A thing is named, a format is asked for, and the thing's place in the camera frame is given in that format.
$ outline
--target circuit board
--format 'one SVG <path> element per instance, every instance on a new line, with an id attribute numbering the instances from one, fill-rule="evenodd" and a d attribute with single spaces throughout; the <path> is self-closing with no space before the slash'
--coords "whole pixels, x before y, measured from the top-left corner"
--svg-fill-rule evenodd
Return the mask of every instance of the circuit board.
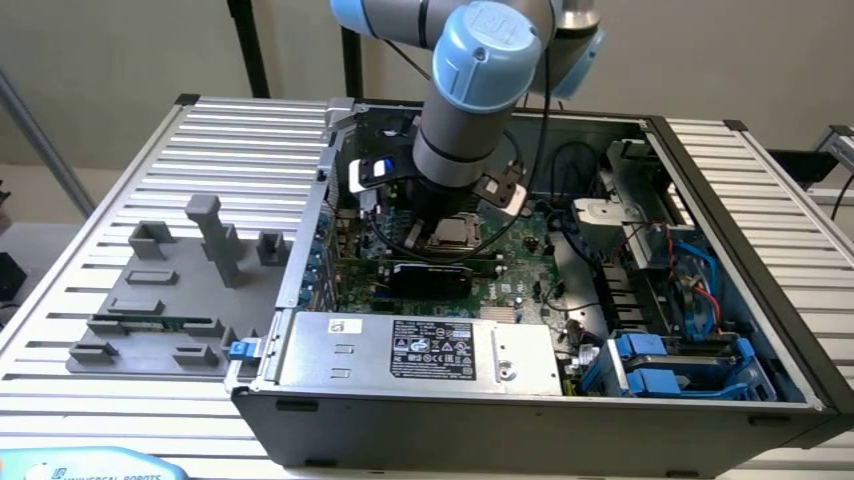
<path id="1" fill-rule="evenodd" d="M 407 212 L 400 212 L 394 226 L 380 226 L 395 241 L 400 241 L 400 237 L 406 235 L 407 219 Z M 488 238 L 499 228 L 498 221 L 482 219 L 479 238 Z M 362 225 L 358 232 L 358 235 L 347 232 L 343 239 L 350 244 L 343 250 L 346 253 L 358 251 L 359 256 L 344 254 L 336 263 L 339 311 L 490 318 L 534 324 L 543 322 L 540 294 L 559 281 L 554 257 L 546 244 L 543 213 L 531 212 L 527 218 L 519 218 L 508 232 L 488 247 L 487 251 L 494 253 L 488 255 L 490 258 L 472 258 L 463 262 L 475 274 L 470 295 L 456 299 L 392 298 L 388 287 L 383 284 L 382 272 L 395 264 L 411 263 L 411 260 L 394 257 Z M 355 243 L 362 243 L 364 248 L 358 249 Z"/>

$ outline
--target blue latch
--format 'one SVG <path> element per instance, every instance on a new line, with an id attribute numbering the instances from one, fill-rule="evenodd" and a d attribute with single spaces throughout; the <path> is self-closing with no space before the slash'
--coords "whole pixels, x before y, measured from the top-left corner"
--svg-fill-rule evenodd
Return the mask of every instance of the blue latch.
<path id="1" fill-rule="evenodd" d="M 256 342 L 232 342 L 231 348 L 228 349 L 228 360 L 254 360 L 256 348 Z"/>
<path id="2" fill-rule="evenodd" d="M 682 393 L 670 370 L 639 368 L 627 375 L 628 391 L 641 397 L 678 397 Z"/>
<path id="3" fill-rule="evenodd" d="M 667 355 L 662 337 L 651 333 L 628 333 L 616 339 L 620 357 L 635 355 Z"/>

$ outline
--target metal frame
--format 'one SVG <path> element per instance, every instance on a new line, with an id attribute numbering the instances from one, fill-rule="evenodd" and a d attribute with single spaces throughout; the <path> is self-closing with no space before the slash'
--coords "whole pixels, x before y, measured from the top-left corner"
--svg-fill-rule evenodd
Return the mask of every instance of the metal frame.
<path id="1" fill-rule="evenodd" d="M 854 127 L 831 125 L 822 136 L 815 151 L 829 152 L 846 170 L 854 174 Z M 819 205 L 834 205 L 839 197 L 837 188 L 810 188 L 807 194 Z M 841 205 L 854 205 L 854 191 L 845 192 Z"/>
<path id="2" fill-rule="evenodd" d="M 3 103 L 5 110 L 9 112 L 17 128 L 20 128 L 32 148 L 41 157 L 44 165 L 48 167 L 48 170 L 51 170 L 60 187 L 65 190 L 71 202 L 75 204 L 75 207 L 77 207 L 77 210 L 80 210 L 83 216 L 88 217 L 95 210 L 92 197 L 89 197 L 85 187 L 83 183 L 80 183 L 75 171 L 65 163 L 65 160 L 63 160 L 56 148 L 53 148 L 51 139 L 41 130 L 32 113 L 29 113 L 27 104 L 15 91 L 15 86 L 5 75 L 3 66 L 0 66 L 0 103 Z"/>
<path id="3" fill-rule="evenodd" d="M 231 105 L 230 114 L 224 115 L 211 108 L 218 103 Z M 177 106 L 172 109 L 13 322 L 0 333 L 0 430 L 5 433 L 0 437 L 0 448 L 95 444 L 124 446 L 160 455 L 181 466 L 191 477 L 200 479 L 279 480 L 330 478 L 331 475 L 364 478 L 370 475 L 364 471 L 283 469 L 272 463 L 219 382 L 75 377 L 64 369 L 67 344 L 79 338 L 85 322 L 83 316 L 97 310 L 105 295 L 91 293 L 89 289 L 105 291 L 112 286 L 121 265 L 131 256 L 129 247 L 124 244 L 129 233 L 125 223 L 139 218 L 140 212 L 147 212 L 145 215 L 160 215 L 172 223 L 176 235 L 197 235 L 193 228 L 175 223 L 169 212 L 189 192 L 204 190 L 230 198 L 224 201 L 224 211 L 234 216 L 232 221 L 242 236 L 252 237 L 259 225 L 287 228 L 291 223 L 283 222 L 283 218 L 291 215 L 290 209 L 298 205 L 287 203 L 294 200 L 287 189 L 276 189 L 275 170 L 284 168 L 283 164 L 288 161 L 284 156 L 310 156 L 314 150 L 311 154 L 288 150 L 276 142 L 294 141 L 299 135 L 306 135 L 304 139 L 319 138 L 322 127 L 311 121 L 323 118 L 320 113 L 314 113 L 323 109 L 323 104 L 318 103 L 204 97 L 195 107 Z M 734 138 L 729 129 L 725 131 L 722 126 L 717 126 L 721 122 L 671 120 L 669 123 L 679 136 L 697 136 L 697 129 L 718 132 L 710 137 L 701 136 L 697 141 Z M 693 134 L 685 133 L 694 127 Z M 204 137 L 208 142 L 187 142 L 188 135 Z M 181 137 L 181 141 L 173 142 L 176 136 Z M 691 150 L 695 140 L 681 140 Z M 184 163 L 192 162 L 199 169 L 184 170 L 181 175 L 175 175 L 173 170 L 164 175 L 164 169 L 156 166 L 157 162 L 161 159 L 165 163 L 173 162 L 180 157 L 164 153 L 164 150 L 172 149 L 167 148 L 169 144 L 185 145 L 189 147 L 183 147 L 187 150 L 197 147 L 196 151 L 218 155 L 187 158 Z M 248 155 L 240 157 L 238 165 L 232 160 L 240 153 Z M 713 156 L 713 160 L 701 161 L 701 155 L 694 153 L 693 156 L 698 165 L 714 164 L 727 158 Z M 717 171 L 701 170 L 710 175 Z M 741 215 L 745 208 L 761 208 L 767 200 L 753 198 L 757 202 L 750 203 L 747 200 L 751 199 L 734 196 L 734 190 L 729 187 L 721 191 L 729 192 L 722 200 L 734 217 Z M 769 205 L 773 211 L 793 208 L 786 202 L 775 201 Z M 735 220 L 749 222 L 741 217 Z M 821 235 L 802 239 L 801 230 L 774 230 L 773 233 L 778 235 L 763 237 L 757 233 L 766 230 L 742 228 L 758 251 L 783 243 L 791 246 L 807 242 L 809 247 L 821 241 Z M 786 273 L 781 269 L 794 269 L 798 273 L 809 270 L 803 266 L 769 268 L 783 288 L 791 286 L 798 277 L 794 274 L 781 276 L 781 273 Z M 839 355 L 834 360 L 839 362 L 841 373 L 846 378 L 854 378 L 854 369 L 846 366 L 854 360 L 850 353 L 854 349 L 849 347 L 853 341 L 845 337 L 846 331 L 849 337 L 854 333 L 846 327 L 850 323 L 845 322 L 847 317 L 839 314 L 837 323 L 810 320 L 807 313 L 802 313 L 802 317 L 831 356 Z M 846 433 L 813 450 L 771 450 L 718 478 L 842 480 L 850 478 L 854 471 L 853 458 L 854 433 Z M 416 479 L 423 478 L 424 474 L 402 472 L 394 473 L 394 476 Z M 430 474 L 430 477 L 459 478 L 451 473 Z M 487 477 L 494 478 L 494 475 L 466 476 Z"/>
<path id="4" fill-rule="evenodd" d="M 747 131 L 733 131 L 723 122 L 669 123 L 758 256 L 751 274 L 763 277 L 767 271 L 766 282 L 777 284 L 769 291 L 775 292 L 771 307 L 782 308 L 782 338 L 799 339 L 802 361 L 825 379 L 823 395 L 850 415 L 851 241 Z"/>
<path id="5" fill-rule="evenodd" d="M 344 86 L 347 96 L 364 97 L 364 75 L 362 74 L 362 36 L 342 27 L 342 58 L 344 61 Z"/>
<path id="6" fill-rule="evenodd" d="M 252 97 L 270 98 L 270 85 L 264 70 L 264 56 L 258 41 L 258 29 L 255 28 L 255 15 L 252 13 L 252 0 L 227 0 L 228 13 L 235 21 L 240 51 L 243 53 L 243 65 L 250 79 Z"/>
<path id="7" fill-rule="evenodd" d="M 595 114 L 570 113 L 570 115 L 582 120 L 598 121 L 600 118 Z M 554 399 L 518 395 L 502 395 L 499 400 L 490 395 L 466 393 L 451 395 L 395 391 L 366 394 L 360 390 L 344 387 L 287 387 L 274 380 L 278 378 L 282 362 L 287 356 L 287 344 L 295 341 L 291 338 L 294 320 L 290 312 L 286 311 L 280 316 L 276 330 L 271 331 L 275 341 L 267 345 L 264 352 L 267 360 L 262 366 L 259 378 L 248 385 L 236 386 L 232 395 L 240 413 L 252 425 L 254 432 L 278 463 L 283 465 L 324 464 L 347 468 L 363 467 L 367 459 L 376 458 L 375 461 L 380 462 L 379 464 L 386 468 L 434 468 L 435 466 L 438 469 L 464 470 L 478 465 L 484 467 L 483 462 L 488 459 L 488 465 L 503 471 L 555 473 L 566 471 L 571 464 L 575 465 L 572 468 L 582 468 L 583 473 L 588 475 L 600 475 L 603 471 L 620 471 L 615 469 L 622 468 L 626 474 L 667 474 L 670 476 L 694 472 L 701 476 L 714 476 L 738 461 L 738 455 L 745 452 L 755 454 L 769 448 L 767 444 L 762 447 L 762 442 L 769 440 L 770 436 L 757 437 L 757 430 L 750 428 L 742 430 L 737 422 L 730 423 L 729 432 L 717 432 L 725 437 L 729 436 L 730 440 L 722 438 L 719 441 L 729 442 L 730 446 L 735 438 L 742 442 L 738 448 L 727 450 L 730 456 L 710 454 L 691 458 L 695 449 L 690 446 L 690 437 L 698 431 L 703 431 L 703 435 L 707 436 L 706 427 L 658 432 L 658 441 L 669 445 L 669 454 L 686 459 L 678 462 L 681 468 L 667 471 L 662 467 L 666 462 L 657 463 L 654 460 L 655 451 L 645 451 L 636 455 L 636 460 L 632 462 L 623 463 L 620 466 L 608 464 L 608 469 L 600 470 L 604 463 L 592 462 L 591 464 L 590 462 L 591 459 L 598 458 L 596 452 L 607 451 L 608 448 L 616 450 L 632 448 L 636 453 L 639 447 L 634 438 L 619 428 L 606 429 L 606 437 L 598 437 L 596 435 L 603 434 L 603 430 L 596 426 L 616 425 L 619 422 L 615 423 L 614 418 L 620 417 L 626 410 L 632 412 L 632 420 L 636 422 L 632 423 L 634 428 L 654 425 L 661 422 L 657 418 L 661 406 L 667 405 L 667 415 L 685 415 L 683 421 L 691 424 L 709 420 L 713 423 L 725 421 L 723 417 L 718 417 L 719 415 L 743 415 L 746 423 L 759 425 L 771 417 L 785 416 L 786 421 L 791 422 L 787 425 L 793 429 L 786 430 L 782 425 L 777 426 L 778 430 L 771 441 L 774 445 L 782 443 L 810 447 L 818 443 L 818 439 L 830 438 L 851 427 L 854 392 L 835 367 L 829 363 L 827 355 L 789 303 L 667 121 L 662 117 L 651 116 L 614 115 L 611 117 L 615 117 L 616 121 L 623 121 L 626 118 L 627 122 L 639 124 L 649 132 L 647 136 L 677 182 L 677 188 L 689 198 L 691 212 L 695 214 L 694 220 L 699 222 L 703 230 L 711 233 L 713 245 L 727 271 L 731 274 L 738 272 L 737 275 L 731 275 L 738 277 L 734 278 L 735 287 L 746 298 L 747 307 L 793 382 L 806 396 L 806 404 L 584 397 Z M 283 406 L 291 404 L 299 404 L 296 411 Z M 348 410 L 347 414 L 339 413 L 342 408 Z M 548 426 L 538 424 L 536 429 L 531 431 L 532 427 L 523 419 L 531 414 L 543 415 L 543 412 L 536 409 L 548 410 L 551 423 Z M 492 410 L 495 410 L 494 414 L 500 410 L 500 416 L 506 421 L 495 422 L 492 414 L 486 413 Z M 415 441 L 415 438 L 410 436 L 414 432 L 400 430 L 399 425 L 406 424 L 410 418 L 430 418 L 435 415 L 452 419 L 454 424 L 467 425 L 467 437 L 471 440 L 468 444 L 475 445 L 468 448 L 467 456 L 478 460 L 460 458 L 455 455 L 455 450 L 448 450 L 456 444 L 442 441 L 442 432 L 435 430 L 432 425 L 422 425 L 416 432 L 419 441 L 434 445 L 430 449 L 432 453 L 418 451 L 415 454 L 411 448 L 400 448 L 402 444 L 410 440 Z M 364 428 L 367 424 L 371 425 L 370 430 Z M 582 456 L 554 456 L 550 453 L 550 448 L 570 448 L 567 442 L 576 445 L 579 438 L 567 436 L 564 431 L 558 434 L 552 431 L 555 425 L 560 427 L 572 425 L 574 428 L 586 432 L 584 448 L 587 450 Z M 332 435 L 331 432 L 339 429 L 340 433 Z M 310 431 L 323 432 L 323 441 L 319 438 L 315 441 L 306 438 L 304 435 Z M 368 431 L 372 435 L 370 439 L 363 438 L 364 443 L 380 449 L 386 455 L 374 455 L 371 450 L 358 446 L 362 443 L 356 442 L 356 437 L 368 434 Z M 378 435 L 375 432 L 384 432 L 384 435 Z M 536 439 L 526 438 L 526 432 L 535 433 Z M 518 456 L 495 458 L 486 447 L 490 444 L 488 439 L 495 437 L 504 438 L 504 448 L 516 452 Z M 283 443 L 288 447 L 276 448 L 276 445 Z M 703 449 L 713 444 L 714 441 L 703 442 Z M 439 457 L 434 458 L 431 455 L 438 455 L 447 460 L 439 462 Z"/>

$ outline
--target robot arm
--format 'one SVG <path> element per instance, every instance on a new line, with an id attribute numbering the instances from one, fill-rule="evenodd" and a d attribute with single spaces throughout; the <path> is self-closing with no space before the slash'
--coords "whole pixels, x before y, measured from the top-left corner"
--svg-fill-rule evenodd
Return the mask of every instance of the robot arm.
<path id="1" fill-rule="evenodd" d="M 488 157 L 528 90 L 543 93 L 548 85 L 552 96 L 572 96 L 604 36 L 592 1 L 331 0 L 331 6 L 344 27 L 434 50 L 432 86 L 406 159 L 418 172 L 407 192 L 424 233 L 472 193 L 514 217 L 527 195 L 522 168 L 488 172 Z"/>

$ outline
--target warning label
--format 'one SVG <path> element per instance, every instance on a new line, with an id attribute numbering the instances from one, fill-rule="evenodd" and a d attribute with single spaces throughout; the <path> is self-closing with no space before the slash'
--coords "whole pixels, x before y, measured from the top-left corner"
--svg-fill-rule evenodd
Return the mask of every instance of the warning label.
<path id="1" fill-rule="evenodd" d="M 391 374 L 398 378 L 476 380 L 471 324 L 395 320 Z"/>

